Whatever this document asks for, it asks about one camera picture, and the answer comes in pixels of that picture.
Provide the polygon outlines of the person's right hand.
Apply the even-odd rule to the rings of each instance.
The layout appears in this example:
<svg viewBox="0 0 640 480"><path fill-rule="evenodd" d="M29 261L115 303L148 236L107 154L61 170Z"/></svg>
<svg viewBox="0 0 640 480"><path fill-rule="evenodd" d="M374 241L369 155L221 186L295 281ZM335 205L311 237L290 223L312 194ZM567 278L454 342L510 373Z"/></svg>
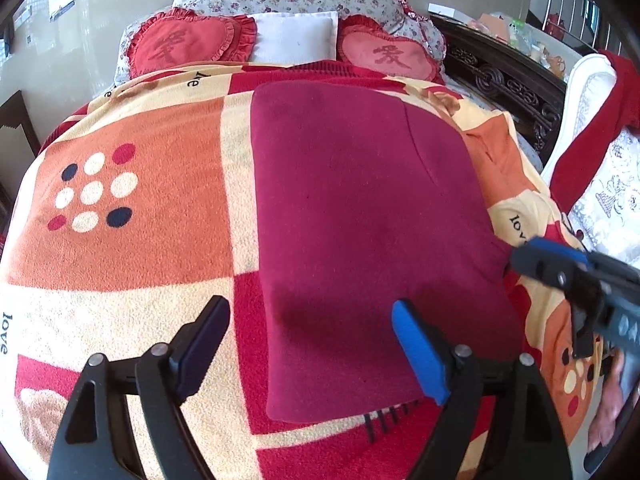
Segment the person's right hand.
<svg viewBox="0 0 640 480"><path fill-rule="evenodd" d="M622 387L620 386L620 375L624 364L624 352L616 349L608 376L606 376L602 388L602 396L596 416L594 416L589 426L588 453L593 452L599 445L607 446L614 437L616 419L625 403Z"/></svg>

